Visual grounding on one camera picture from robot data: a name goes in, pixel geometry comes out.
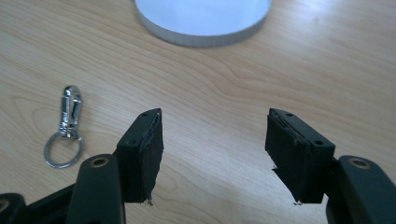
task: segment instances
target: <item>silver keychain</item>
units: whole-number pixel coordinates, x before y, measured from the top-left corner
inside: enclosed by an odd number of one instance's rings
[[[59,132],[55,133],[47,142],[44,149],[44,157],[49,166],[53,168],[66,168],[75,163],[81,156],[82,150],[84,149],[84,141],[82,136],[78,133],[78,116],[81,110],[81,95],[77,86],[68,86],[64,89],[64,96],[62,97],[62,112],[61,112],[61,124]],[[78,152],[76,156],[65,163],[56,163],[50,157],[50,145],[57,138],[63,140],[78,140]]]

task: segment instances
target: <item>carabiner clip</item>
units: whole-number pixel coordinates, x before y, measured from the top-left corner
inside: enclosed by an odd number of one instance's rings
[[[68,86],[64,89],[64,96],[62,97],[62,111],[61,124],[59,132],[55,133],[47,142],[44,149],[44,158],[49,166],[53,168],[66,168],[75,163],[81,156],[84,149],[84,141],[82,136],[78,133],[78,117],[81,111],[81,94],[77,86]],[[78,140],[78,152],[76,156],[66,163],[56,163],[50,157],[50,145],[58,137],[65,140]]]

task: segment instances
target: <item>metal clasp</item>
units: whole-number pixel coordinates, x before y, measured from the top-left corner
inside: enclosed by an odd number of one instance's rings
[[[47,142],[44,148],[46,163],[53,168],[65,168],[75,163],[84,149],[84,141],[78,133],[78,117],[81,111],[81,94],[77,86],[68,86],[64,89],[61,106],[61,124],[59,132],[55,133]],[[56,163],[50,157],[50,145],[57,139],[78,140],[78,152],[76,156],[66,163]]]

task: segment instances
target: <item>light wood tabletop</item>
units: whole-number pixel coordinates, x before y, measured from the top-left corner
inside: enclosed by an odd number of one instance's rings
[[[327,197],[295,205],[272,171],[266,115],[297,115],[336,158],[374,161],[395,183],[395,12],[393,0],[274,0],[251,38],[192,49],[148,32],[131,0],[1,0],[0,194],[33,203],[73,184],[84,160],[113,153],[160,107],[154,205],[127,204],[128,223],[327,223]],[[43,151],[67,85],[81,91],[85,149],[53,169]],[[58,144],[53,158],[76,147]]]

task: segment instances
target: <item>white disc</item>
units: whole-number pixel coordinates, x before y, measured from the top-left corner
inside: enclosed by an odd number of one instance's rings
[[[189,47],[218,47],[256,33],[271,0],[135,0],[156,36]]]

